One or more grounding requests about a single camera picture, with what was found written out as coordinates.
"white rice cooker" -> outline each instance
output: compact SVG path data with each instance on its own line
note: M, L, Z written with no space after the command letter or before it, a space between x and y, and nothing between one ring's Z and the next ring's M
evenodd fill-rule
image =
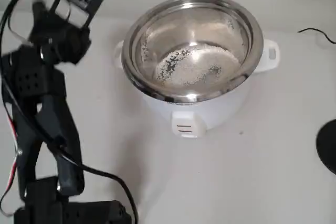
M175 134L201 137L238 111L250 76L276 68L280 50L231 0L169 0L131 27L114 56Z

